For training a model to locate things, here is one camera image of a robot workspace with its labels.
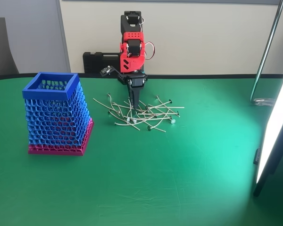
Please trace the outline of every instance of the gray chair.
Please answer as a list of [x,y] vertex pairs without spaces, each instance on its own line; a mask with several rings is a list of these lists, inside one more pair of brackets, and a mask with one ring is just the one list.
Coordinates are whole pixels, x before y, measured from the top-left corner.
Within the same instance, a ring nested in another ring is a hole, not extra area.
[[0,18],[0,75],[18,73],[19,71],[9,49],[5,18]]

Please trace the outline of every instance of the led light panel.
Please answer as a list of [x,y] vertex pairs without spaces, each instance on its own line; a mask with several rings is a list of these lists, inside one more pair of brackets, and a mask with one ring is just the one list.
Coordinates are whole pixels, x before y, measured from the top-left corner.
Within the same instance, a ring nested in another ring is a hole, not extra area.
[[259,159],[254,195],[258,196],[267,176],[273,173],[283,156],[283,84],[266,126]]

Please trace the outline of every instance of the magenta base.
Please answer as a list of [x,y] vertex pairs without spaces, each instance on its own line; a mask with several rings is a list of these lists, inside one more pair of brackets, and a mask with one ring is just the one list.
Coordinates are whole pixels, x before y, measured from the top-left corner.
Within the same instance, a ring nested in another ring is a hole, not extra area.
[[85,133],[85,137],[83,138],[83,142],[81,146],[71,146],[71,145],[29,145],[28,153],[29,154],[57,154],[57,155],[79,155],[82,156],[85,153],[90,134],[92,132],[92,128],[94,126],[94,122],[90,119],[87,130]]

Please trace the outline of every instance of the light panel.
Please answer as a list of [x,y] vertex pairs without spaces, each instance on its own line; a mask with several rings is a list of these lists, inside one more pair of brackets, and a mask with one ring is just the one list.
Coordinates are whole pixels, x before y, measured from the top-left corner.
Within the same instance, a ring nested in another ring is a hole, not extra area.
[[261,157],[259,160],[259,169],[257,174],[257,183],[262,175],[263,169],[267,163],[269,155],[275,145],[277,137],[283,126],[283,84],[281,86],[279,95],[275,102],[272,113],[269,117],[265,135],[263,139],[263,145],[261,148]]

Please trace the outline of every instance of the robotic arm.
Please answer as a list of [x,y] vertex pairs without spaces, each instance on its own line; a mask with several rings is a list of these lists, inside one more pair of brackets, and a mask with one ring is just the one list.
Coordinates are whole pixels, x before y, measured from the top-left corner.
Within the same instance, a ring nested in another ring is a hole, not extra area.
[[130,102],[134,109],[138,107],[140,90],[147,81],[147,75],[143,71],[146,44],[142,24],[140,11],[125,11],[124,15],[121,15],[120,71],[108,66],[100,72],[102,76],[117,72],[118,80],[128,87]]

